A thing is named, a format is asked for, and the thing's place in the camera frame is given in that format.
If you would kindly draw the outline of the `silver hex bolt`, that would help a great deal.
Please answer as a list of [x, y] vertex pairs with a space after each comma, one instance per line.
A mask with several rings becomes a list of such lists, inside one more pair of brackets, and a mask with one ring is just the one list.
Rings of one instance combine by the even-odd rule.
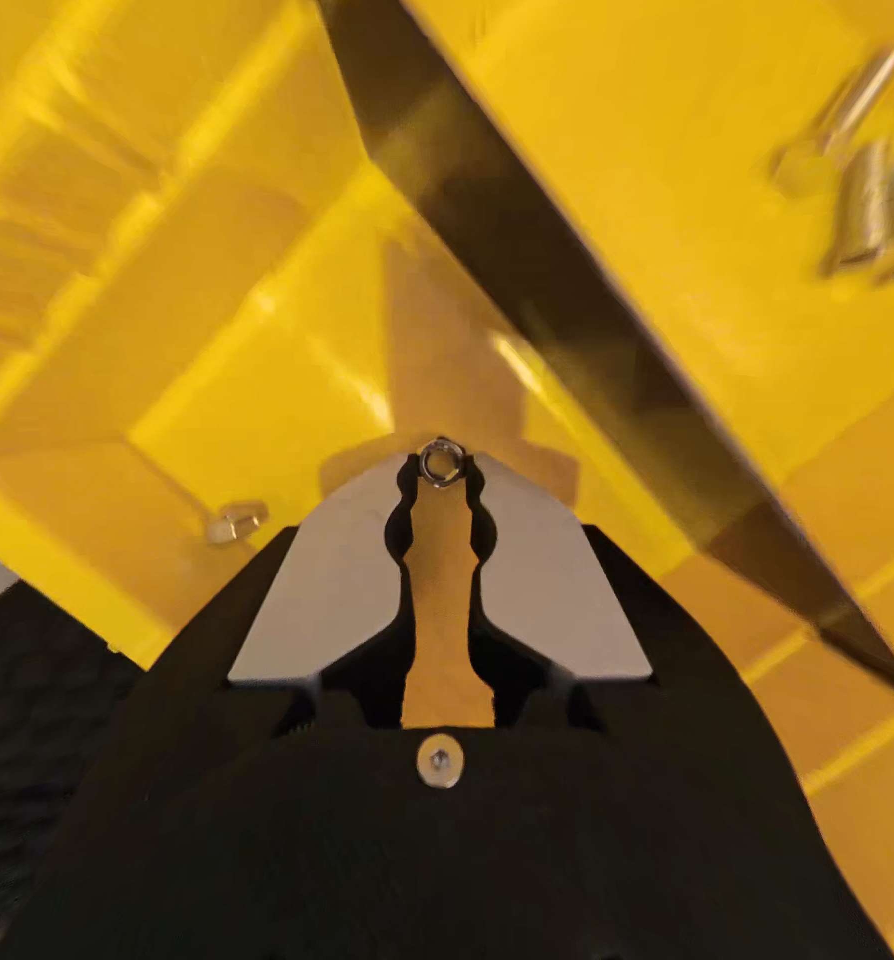
[[772, 161], [774, 185], [799, 199], [825, 191], [851, 154], [851, 143], [894, 76], [894, 42], [876, 50], [835, 91], [801, 134]]
[[894, 282], [894, 148], [885, 138], [864, 144], [844, 169], [823, 270], [869, 270], [877, 283]]

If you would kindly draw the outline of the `black bin divider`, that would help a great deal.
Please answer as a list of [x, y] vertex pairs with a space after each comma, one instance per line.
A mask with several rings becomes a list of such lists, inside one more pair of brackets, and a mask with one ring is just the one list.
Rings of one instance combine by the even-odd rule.
[[894, 650], [703, 410], [641, 319], [402, 2], [318, 2], [370, 160], [551, 375], [580, 452], [714, 562], [894, 690]]

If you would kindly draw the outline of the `yellow plastic bin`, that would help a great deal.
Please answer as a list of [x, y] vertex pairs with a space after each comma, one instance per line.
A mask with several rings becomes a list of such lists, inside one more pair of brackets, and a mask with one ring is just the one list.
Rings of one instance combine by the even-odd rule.
[[[373, 162], [318, 2], [0, 2], [0, 563], [142, 674], [0, 958], [894, 958], [894, 689], [687, 557]], [[894, 2], [402, 2], [894, 650], [894, 282], [777, 151]], [[437, 437], [416, 652], [228, 672], [301, 522]], [[486, 453], [653, 669], [485, 627]], [[249, 539], [207, 518], [261, 500]]]

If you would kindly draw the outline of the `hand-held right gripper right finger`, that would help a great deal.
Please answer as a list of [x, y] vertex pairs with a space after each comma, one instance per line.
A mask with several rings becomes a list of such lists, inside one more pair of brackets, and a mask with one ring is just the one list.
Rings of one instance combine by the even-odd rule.
[[580, 681], [644, 681], [653, 669], [583, 525], [504, 462], [469, 459], [466, 493], [485, 627]]

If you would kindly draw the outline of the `black elbow rest pad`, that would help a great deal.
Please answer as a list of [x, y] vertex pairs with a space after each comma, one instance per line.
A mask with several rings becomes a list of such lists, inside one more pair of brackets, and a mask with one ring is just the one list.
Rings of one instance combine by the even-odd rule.
[[0, 937], [141, 674], [27, 583], [0, 596]]

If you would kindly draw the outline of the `silver hex nut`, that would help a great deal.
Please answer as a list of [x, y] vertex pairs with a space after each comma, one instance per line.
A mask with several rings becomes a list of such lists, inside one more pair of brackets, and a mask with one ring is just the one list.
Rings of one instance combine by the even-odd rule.
[[268, 507], [261, 500], [228, 503], [207, 518], [204, 537], [210, 546], [244, 542], [256, 534], [268, 519]]
[[431, 487], [442, 490], [462, 481], [466, 472], [467, 454], [458, 442], [437, 437], [418, 453], [420, 477]]

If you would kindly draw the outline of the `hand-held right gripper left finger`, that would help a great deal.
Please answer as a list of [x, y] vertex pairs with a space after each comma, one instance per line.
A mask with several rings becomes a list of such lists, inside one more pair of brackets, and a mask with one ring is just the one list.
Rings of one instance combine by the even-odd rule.
[[416, 652], [405, 554], [418, 456], [397, 453], [301, 522], [229, 672], [231, 685], [308, 685], [378, 655], [405, 676]]

